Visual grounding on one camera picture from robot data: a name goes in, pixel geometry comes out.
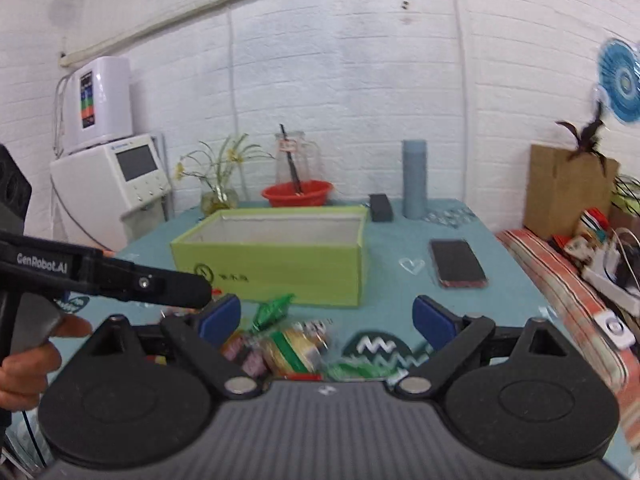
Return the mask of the person left hand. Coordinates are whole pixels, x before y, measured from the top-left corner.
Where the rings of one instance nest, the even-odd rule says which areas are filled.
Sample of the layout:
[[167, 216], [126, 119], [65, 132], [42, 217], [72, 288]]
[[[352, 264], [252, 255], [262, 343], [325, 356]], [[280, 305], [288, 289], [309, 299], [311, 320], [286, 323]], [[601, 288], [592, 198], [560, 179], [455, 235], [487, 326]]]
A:
[[62, 365], [62, 356], [50, 340], [2, 361], [0, 405], [9, 412], [35, 408], [48, 386], [48, 375]]

